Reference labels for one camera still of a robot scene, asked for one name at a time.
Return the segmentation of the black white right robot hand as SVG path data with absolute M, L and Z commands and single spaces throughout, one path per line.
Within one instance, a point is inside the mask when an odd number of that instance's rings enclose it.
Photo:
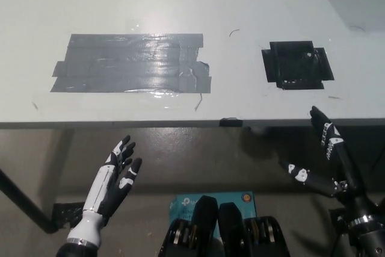
M 379 220 L 380 211 L 366 194 L 362 174 L 336 125 L 316 106 L 310 110 L 310 121 L 326 160 L 336 166 L 335 175 L 327 179 L 288 161 L 280 161 L 280 165 L 303 186 L 325 197 L 337 199 L 346 210 L 349 227 Z

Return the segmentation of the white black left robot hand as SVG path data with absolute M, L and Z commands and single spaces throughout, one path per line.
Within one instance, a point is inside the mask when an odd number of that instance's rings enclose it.
M 135 143 L 127 135 L 99 168 L 82 209 L 81 221 L 69 232 L 67 242 L 98 249 L 101 230 L 130 192 L 142 159 L 132 159 Z

